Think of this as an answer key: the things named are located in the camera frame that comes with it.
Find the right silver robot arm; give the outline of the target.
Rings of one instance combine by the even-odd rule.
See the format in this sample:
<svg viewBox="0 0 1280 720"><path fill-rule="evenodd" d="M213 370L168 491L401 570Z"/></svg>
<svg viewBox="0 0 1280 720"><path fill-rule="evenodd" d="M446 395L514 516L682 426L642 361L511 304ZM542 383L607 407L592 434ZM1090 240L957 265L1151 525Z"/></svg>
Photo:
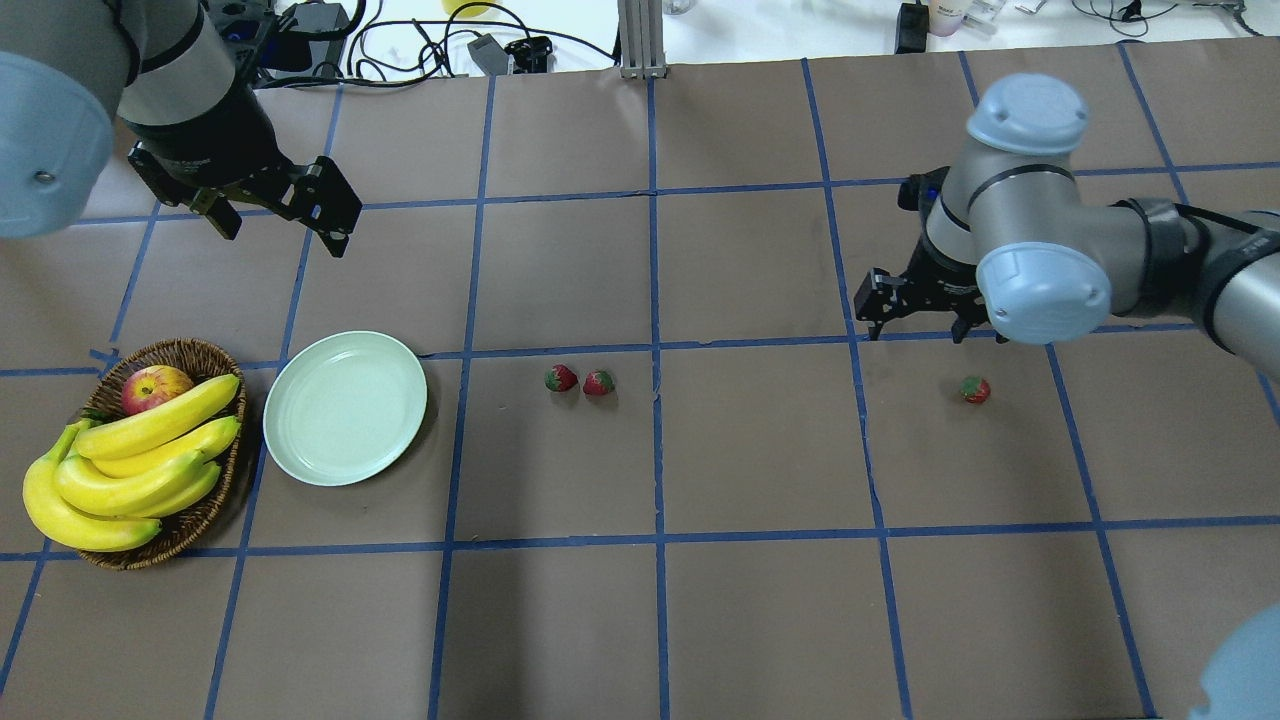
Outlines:
<svg viewBox="0 0 1280 720"><path fill-rule="evenodd" d="M1184 719L1277 602L1277 201L1071 170L1083 94L963 81L946 176L836 191L904 712Z"/></svg>

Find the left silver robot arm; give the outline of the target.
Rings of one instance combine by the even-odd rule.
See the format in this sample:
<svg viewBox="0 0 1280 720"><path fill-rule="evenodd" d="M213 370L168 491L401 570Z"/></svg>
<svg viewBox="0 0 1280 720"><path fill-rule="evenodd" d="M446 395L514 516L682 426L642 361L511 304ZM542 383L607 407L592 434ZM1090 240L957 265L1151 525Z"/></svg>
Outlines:
<svg viewBox="0 0 1280 720"><path fill-rule="evenodd" d="M79 219L113 155L155 199L237 237L239 204L311 229L342 258L362 202L326 156L292 161L257 90L265 70L306 85L312 46L356 19L301 29L269 1L5 1L1 37L3 237L29 238Z"/></svg>

